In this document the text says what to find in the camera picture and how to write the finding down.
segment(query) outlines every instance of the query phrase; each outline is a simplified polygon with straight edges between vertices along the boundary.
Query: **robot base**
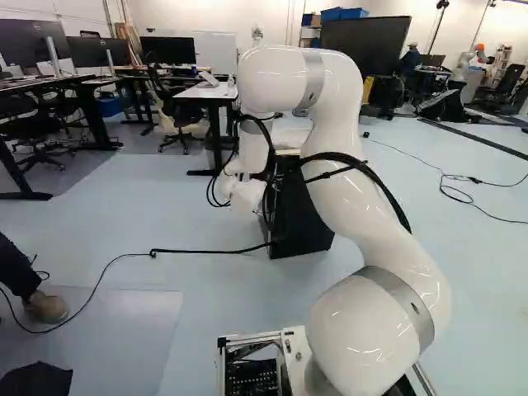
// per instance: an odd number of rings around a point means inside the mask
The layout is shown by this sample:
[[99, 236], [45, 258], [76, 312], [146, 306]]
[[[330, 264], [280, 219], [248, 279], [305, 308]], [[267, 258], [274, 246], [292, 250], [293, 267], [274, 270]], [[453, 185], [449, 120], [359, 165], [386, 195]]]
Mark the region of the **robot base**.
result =
[[[304, 326], [220, 337], [216, 369], [219, 396], [340, 396], [312, 358]], [[416, 394], [403, 376], [384, 396]]]

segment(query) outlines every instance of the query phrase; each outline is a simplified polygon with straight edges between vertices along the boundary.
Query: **dark pants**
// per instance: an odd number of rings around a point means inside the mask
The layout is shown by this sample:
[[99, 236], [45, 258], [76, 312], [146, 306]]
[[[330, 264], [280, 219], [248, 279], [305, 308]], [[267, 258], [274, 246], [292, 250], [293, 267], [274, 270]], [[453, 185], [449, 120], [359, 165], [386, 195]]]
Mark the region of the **dark pants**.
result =
[[41, 283], [31, 269], [31, 263], [7, 237], [0, 233], [0, 282], [24, 301], [27, 301]]

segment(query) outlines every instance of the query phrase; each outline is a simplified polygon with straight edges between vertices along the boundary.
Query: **person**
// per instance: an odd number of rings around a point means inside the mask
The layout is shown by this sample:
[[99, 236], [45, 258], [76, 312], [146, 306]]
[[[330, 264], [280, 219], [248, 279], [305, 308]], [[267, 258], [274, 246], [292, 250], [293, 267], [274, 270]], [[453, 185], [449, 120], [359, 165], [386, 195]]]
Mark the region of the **person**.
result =
[[35, 321], [56, 324], [68, 317], [64, 299], [39, 290], [42, 279], [33, 271], [26, 255], [3, 233], [0, 233], [0, 282], [22, 299], [26, 311]]
[[409, 44], [409, 51], [399, 60], [398, 74], [408, 76], [414, 73], [414, 68], [421, 63], [420, 52], [417, 47], [418, 43], [416, 41]]

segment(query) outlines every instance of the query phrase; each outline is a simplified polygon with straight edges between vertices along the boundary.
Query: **person's leg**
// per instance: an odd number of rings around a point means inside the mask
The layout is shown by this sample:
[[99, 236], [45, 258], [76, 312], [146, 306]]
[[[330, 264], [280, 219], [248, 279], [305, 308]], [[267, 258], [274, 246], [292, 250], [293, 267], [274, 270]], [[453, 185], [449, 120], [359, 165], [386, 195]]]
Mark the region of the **person's leg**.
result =
[[0, 282], [26, 303], [42, 282], [26, 255], [3, 233], [0, 233]]
[[68, 316], [68, 307], [58, 296], [48, 296], [37, 290], [42, 282], [31, 263], [13, 242], [0, 233], [0, 282], [16, 296], [34, 318], [57, 323]]

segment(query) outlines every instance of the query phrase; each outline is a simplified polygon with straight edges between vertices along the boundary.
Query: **desk leg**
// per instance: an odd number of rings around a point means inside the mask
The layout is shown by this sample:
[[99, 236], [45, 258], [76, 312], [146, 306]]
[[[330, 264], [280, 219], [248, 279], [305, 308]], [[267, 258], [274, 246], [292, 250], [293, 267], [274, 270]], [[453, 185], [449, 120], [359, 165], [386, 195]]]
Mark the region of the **desk leg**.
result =
[[24, 177], [24, 173], [21, 172], [3, 139], [0, 139], [0, 160], [2, 160], [3, 166], [6, 167], [11, 179], [20, 188], [20, 192], [0, 193], [0, 200], [49, 200], [53, 197], [51, 194], [35, 192], [31, 189]]
[[209, 106], [209, 123], [213, 139], [214, 169], [187, 171], [187, 176], [215, 176], [222, 170], [222, 144], [220, 141], [219, 107]]
[[77, 150], [115, 151], [118, 147], [121, 147], [122, 143], [112, 142], [108, 137], [105, 121], [99, 112], [99, 105], [97, 105], [93, 88], [78, 86], [75, 91], [95, 140], [94, 142], [81, 143]]
[[233, 130], [233, 119], [234, 119], [233, 103], [229, 103], [226, 106], [226, 109], [227, 109], [226, 112], [228, 116], [228, 123], [226, 125], [225, 132], [226, 134], [228, 134], [228, 136], [233, 137], [233, 134], [236, 134], [236, 131]]
[[141, 103], [139, 102], [138, 93], [135, 91], [134, 81], [133, 80], [124, 80], [123, 82], [125, 90], [128, 93], [129, 97], [132, 99], [132, 104], [134, 105], [135, 114], [138, 116], [137, 120], [124, 120], [121, 121], [121, 124], [138, 124], [143, 123], [143, 112], [141, 111]]
[[147, 84], [145, 81], [142, 80], [139, 82], [139, 89], [141, 90], [141, 100], [143, 101], [143, 107], [145, 108], [145, 113], [147, 114], [148, 119], [148, 127], [143, 132], [141, 132], [141, 136], [145, 136], [146, 134], [152, 132], [157, 124], [154, 124], [154, 120], [152, 118], [152, 111], [150, 110], [149, 101], [149, 90], [147, 89]]
[[130, 120], [129, 109], [126, 107], [125, 97], [123, 96], [123, 88], [125, 87], [122, 83], [116, 84], [117, 86], [117, 95], [119, 96], [119, 101], [121, 102], [121, 107], [123, 108], [123, 114], [127, 120]]

